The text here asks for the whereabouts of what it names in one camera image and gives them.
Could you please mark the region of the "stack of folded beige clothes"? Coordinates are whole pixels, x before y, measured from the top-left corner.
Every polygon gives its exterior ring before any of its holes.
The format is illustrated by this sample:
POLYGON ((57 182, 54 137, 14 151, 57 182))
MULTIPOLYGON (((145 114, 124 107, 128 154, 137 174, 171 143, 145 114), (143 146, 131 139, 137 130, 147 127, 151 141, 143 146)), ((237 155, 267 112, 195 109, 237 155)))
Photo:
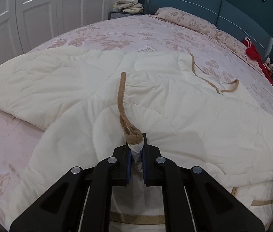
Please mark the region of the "stack of folded beige clothes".
POLYGON ((139 0, 117 0, 113 10, 130 14, 142 14, 144 5, 139 0))

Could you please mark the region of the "plush toys on nightstand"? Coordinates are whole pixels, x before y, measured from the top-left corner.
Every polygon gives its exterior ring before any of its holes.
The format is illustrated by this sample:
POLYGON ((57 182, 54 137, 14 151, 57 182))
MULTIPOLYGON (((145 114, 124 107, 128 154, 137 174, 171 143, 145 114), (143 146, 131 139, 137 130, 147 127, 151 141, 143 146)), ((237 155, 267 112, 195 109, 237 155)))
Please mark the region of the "plush toys on nightstand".
POLYGON ((264 61, 264 65, 268 70, 268 73, 272 75, 273 73, 273 62, 271 61, 270 57, 267 57, 264 61))

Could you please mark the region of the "red garment on bed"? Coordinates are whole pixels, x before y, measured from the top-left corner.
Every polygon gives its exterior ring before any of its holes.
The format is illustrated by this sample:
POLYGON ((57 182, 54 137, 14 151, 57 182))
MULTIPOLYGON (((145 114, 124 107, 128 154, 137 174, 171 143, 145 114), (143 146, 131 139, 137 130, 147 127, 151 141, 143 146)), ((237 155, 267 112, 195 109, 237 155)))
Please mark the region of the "red garment on bed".
POLYGON ((247 56, 251 60, 255 60, 256 62, 258 62, 258 65, 261 68, 263 74, 268 79, 268 81, 273 85, 273 80, 271 78, 271 75, 268 73, 268 70, 264 65, 264 61, 262 60, 260 53, 257 51, 256 47, 254 46, 250 38, 245 37, 242 42, 247 47, 246 49, 247 56))

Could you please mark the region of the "pink floral pillow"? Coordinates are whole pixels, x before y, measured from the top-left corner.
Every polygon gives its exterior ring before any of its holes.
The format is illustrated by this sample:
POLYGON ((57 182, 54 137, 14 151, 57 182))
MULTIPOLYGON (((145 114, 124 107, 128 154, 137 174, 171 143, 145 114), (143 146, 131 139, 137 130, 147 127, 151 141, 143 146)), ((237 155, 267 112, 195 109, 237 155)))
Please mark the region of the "pink floral pillow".
POLYGON ((227 47, 233 52, 245 51, 245 45, 232 35, 217 29, 217 27, 207 20, 184 12, 173 7, 162 7, 154 15, 156 18, 168 21, 170 23, 188 28, 211 40, 227 47))

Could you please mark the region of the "dark bedside table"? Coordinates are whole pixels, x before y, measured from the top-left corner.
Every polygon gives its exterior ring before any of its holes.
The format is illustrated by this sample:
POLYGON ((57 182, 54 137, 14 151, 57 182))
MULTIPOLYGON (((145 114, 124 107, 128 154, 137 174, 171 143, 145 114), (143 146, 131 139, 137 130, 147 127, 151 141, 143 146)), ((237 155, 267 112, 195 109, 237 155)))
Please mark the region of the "dark bedside table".
POLYGON ((110 19, 117 19, 117 18, 123 18, 123 17, 129 17, 129 16, 141 16, 142 13, 133 14, 133 13, 126 13, 126 12, 120 12, 120 11, 110 11, 108 15, 108 20, 110 19))

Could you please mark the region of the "white wardrobe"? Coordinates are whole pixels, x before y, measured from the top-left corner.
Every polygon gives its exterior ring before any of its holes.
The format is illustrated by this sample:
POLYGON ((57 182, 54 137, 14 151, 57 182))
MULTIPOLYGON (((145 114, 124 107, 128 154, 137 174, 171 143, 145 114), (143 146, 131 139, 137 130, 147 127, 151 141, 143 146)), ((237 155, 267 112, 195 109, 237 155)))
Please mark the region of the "white wardrobe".
POLYGON ((117 0, 0 0, 0 64, 70 30, 106 20, 117 0))

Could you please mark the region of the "blue upholstered headboard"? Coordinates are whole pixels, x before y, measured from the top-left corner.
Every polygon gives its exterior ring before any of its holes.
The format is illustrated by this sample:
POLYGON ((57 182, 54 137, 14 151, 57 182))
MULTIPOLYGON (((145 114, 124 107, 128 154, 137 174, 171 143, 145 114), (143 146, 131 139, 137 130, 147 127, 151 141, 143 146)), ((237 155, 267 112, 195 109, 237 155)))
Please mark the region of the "blue upholstered headboard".
POLYGON ((238 40, 249 37, 273 60, 273 0, 145 0, 145 12, 174 7, 216 25, 238 40))

